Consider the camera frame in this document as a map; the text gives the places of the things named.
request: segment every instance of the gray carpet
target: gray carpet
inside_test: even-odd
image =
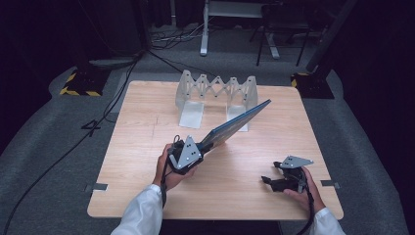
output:
[[[201,38],[153,52],[181,64],[197,77],[200,68],[224,80],[255,75],[259,85],[290,85],[290,75],[305,71],[317,44],[310,41],[300,66],[299,49],[281,50],[275,61],[263,50],[259,67],[258,40],[250,43],[251,30],[219,30],[210,35],[208,54],[199,55]],[[80,127],[103,116],[126,69],[114,70],[102,97],[59,95],[70,68],[50,84],[51,101],[21,128],[0,158],[0,227],[23,192],[51,164],[66,153],[87,130]],[[180,73],[146,54],[134,68],[136,79],[174,80]],[[398,194],[380,163],[365,132],[343,99],[342,84],[334,72],[328,82],[334,100],[303,100],[332,179],[341,185],[338,195],[345,217],[340,221],[346,234],[408,234]],[[116,120],[117,113],[108,119]],[[8,234],[110,234],[119,218],[92,218],[86,209],[90,193],[85,186],[95,182],[110,142],[114,124],[103,121],[101,129],[85,140],[50,170],[26,195],[12,219]],[[282,221],[284,234],[295,234],[303,221]]]

